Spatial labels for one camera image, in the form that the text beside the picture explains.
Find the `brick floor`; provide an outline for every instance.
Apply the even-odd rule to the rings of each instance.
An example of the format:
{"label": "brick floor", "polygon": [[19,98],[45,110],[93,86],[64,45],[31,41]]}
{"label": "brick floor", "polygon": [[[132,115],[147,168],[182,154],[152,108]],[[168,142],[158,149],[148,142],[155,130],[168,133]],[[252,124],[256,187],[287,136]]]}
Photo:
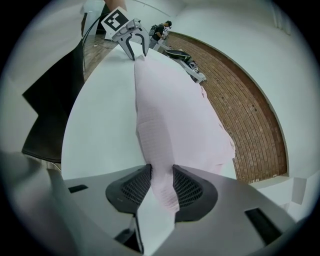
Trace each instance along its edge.
{"label": "brick floor", "polygon": [[193,38],[170,33],[168,46],[189,53],[204,73],[201,83],[235,143],[236,178],[254,183],[285,174],[285,144],[265,97],[230,59]]}

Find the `white table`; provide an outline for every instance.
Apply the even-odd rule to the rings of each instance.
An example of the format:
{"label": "white table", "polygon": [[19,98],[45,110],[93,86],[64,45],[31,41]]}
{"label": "white table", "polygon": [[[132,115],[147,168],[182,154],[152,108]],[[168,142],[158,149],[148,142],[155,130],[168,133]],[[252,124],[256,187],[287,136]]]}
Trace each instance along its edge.
{"label": "white table", "polygon": [[[130,44],[136,58],[143,56],[140,44]],[[147,58],[182,69],[153,49],[149,49]],[[74,103],[63,138],[63,179],[144,165],[136,126],[134,61],[118,45],[92,72]],[[152,189],[137,214],[144,254],[151,255],[173,231],[175,216],[159,205]]]}

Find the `folded fabric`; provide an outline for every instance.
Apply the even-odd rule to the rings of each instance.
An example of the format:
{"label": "folded fabric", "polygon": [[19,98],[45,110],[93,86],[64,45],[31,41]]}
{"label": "folded fabric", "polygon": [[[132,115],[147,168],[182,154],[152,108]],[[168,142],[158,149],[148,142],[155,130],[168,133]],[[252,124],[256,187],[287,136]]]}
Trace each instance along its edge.
{"label": "folded fabric", "polygon": [[172,166],[219,174],[235,157],[235,145],[204,88],[184,70],[147,56],[135,61],[134,73],[137,132],[145,161],[152,165],[151,187],[162,205],[177,212]]}

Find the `brown tile floor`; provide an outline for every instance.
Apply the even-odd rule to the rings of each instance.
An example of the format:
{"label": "brown tile floor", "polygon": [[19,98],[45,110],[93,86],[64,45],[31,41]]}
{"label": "brown tile floor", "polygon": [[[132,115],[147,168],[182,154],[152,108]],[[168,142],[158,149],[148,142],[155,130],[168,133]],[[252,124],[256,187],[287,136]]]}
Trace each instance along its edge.
{"label": "brown tile floor", "polygon": [[107,54],[117,45],[117,42],[106,41],[105,35],[103,34],[88,36],[84,46],[85,81],[87,81],[88,77],[98,66],[98,64],[104,59],[104,57],[106,57]]}
{"label": "brown tile floor", "polygon": [[231,60],[198,40],[171,32],[167,45],[189,53],[207,77],[201,85],[236,146],[237,179],[253,183],[285,174],[279,125],[254,82]]}

